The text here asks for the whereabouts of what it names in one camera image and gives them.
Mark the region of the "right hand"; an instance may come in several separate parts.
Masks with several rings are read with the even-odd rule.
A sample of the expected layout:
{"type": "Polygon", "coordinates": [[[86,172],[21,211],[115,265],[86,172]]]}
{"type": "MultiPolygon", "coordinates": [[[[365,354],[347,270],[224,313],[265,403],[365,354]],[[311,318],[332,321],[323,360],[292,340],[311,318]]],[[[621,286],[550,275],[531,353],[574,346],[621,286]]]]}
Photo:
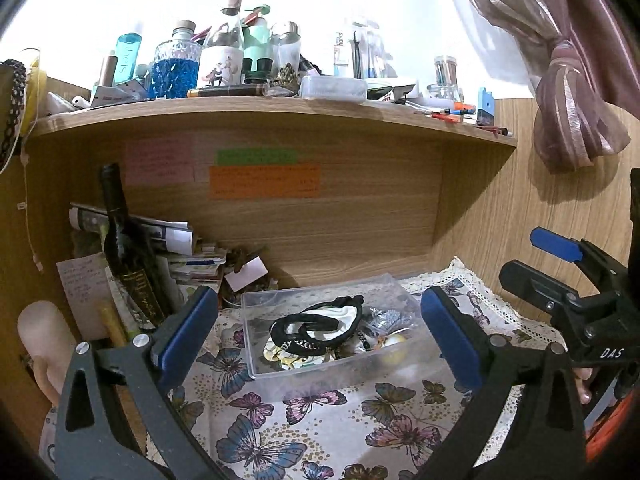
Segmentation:
{"type": "Polygon", "coordinates": [[[574,368],[573,373],[579,401],[582,405],[587,405],[592,399],[592,393],[589,390],[589,382],[594,374],[594,369],[578,367],[574,368]]]}

